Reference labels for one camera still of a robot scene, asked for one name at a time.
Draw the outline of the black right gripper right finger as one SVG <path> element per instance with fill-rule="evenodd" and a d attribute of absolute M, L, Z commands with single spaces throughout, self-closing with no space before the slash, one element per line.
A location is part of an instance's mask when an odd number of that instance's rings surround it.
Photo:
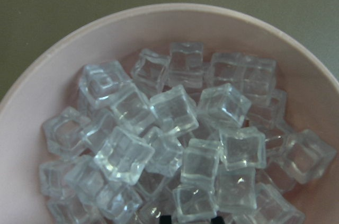
<path fill-rule="evenodd" d="M 222 216 L 216 216 L 211 219 L 211 224 L 225 224 L 225 221 Z"/>

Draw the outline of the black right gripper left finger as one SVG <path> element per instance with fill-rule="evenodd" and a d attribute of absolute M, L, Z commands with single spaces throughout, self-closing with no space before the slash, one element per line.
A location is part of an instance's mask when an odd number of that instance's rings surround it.
<path fill-rule="evenodd" d="M 159 224 L 172 224 L 171 215 L 162 215 L 159 217 Z"/>

